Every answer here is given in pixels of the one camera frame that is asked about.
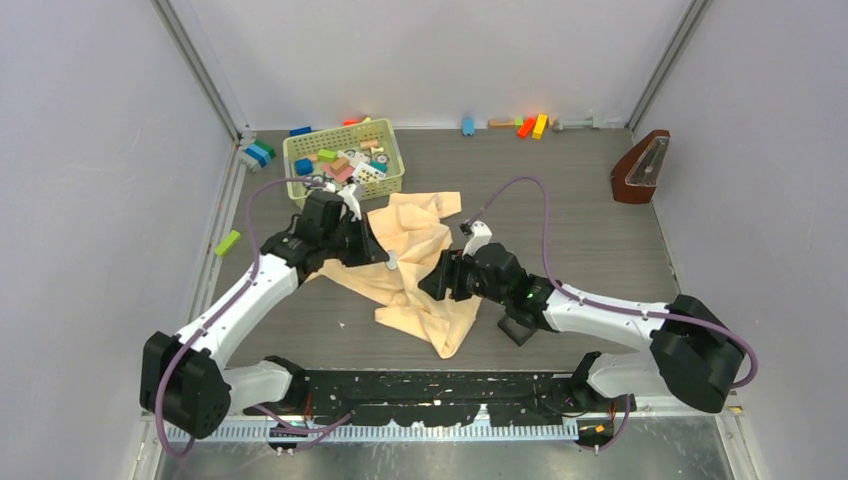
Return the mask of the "cream yellow garment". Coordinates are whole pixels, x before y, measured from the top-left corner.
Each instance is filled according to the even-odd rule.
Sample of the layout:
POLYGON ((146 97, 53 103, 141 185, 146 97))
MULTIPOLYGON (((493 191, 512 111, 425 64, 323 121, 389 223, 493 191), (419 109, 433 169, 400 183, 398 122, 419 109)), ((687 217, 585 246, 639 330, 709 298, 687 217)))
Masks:
POLYGON ((379 244, 396 254, 396 267, 383 264, 347 268, 328 260, 316 279, 324 276, 381 306, 374 320, 431 344, 442 359, 453 357, 479 311, 481 300, 436 301, 418 283, 437 264, 452 243, 442 220, 462 211, 459 192, 393 193, 385 207, 368 213, 379 244))

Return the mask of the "round white brooch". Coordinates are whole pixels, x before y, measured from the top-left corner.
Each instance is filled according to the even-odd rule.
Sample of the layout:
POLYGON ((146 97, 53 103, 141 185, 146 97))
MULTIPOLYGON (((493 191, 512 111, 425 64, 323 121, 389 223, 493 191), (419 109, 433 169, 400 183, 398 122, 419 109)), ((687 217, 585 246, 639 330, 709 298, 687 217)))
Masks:
POLYGON ((397 256, 396 252, 389 250, 387 252, 387 255, 388 255, 388 258, 384 262, 385 267, 390 271, 396 270, 398 268, 398 256, 397 256))

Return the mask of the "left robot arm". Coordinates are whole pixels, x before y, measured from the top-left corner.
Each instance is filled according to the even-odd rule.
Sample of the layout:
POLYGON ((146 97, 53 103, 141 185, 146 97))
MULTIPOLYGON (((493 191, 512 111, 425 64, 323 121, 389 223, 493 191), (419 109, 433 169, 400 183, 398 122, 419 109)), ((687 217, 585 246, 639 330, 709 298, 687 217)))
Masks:
POLYGON ((287 229, 256 247, 247 272, 205 313, 177 333, 154 333, 142 354, 140 404, 160 434, 174 426, 210 436, 232 412, 272 404, 298 412, 308 396, 305 371, 279 356, 248 367, 228 363, 270 310, 328 260, 345 267, 386 263, 353 185, 312 191, 287 229))

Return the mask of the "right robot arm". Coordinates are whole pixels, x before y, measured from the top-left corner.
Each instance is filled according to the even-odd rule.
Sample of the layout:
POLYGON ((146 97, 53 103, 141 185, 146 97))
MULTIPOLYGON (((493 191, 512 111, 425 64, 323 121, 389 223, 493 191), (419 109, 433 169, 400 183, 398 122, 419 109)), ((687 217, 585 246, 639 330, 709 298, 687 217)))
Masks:
POLYGON ((573 291, 528 273, 501 244, 473 253, 445 250, 418 286, 437 301, 480 297, 505 309, 499 328, 521 346, 536 332, 575 333, 630 348, 627 355, 584 355, 566 383, 578 408, 620 398, 672 395, 706 413, 750 382, 758 362, 750 345, 696 298, 639 304, 573 291))

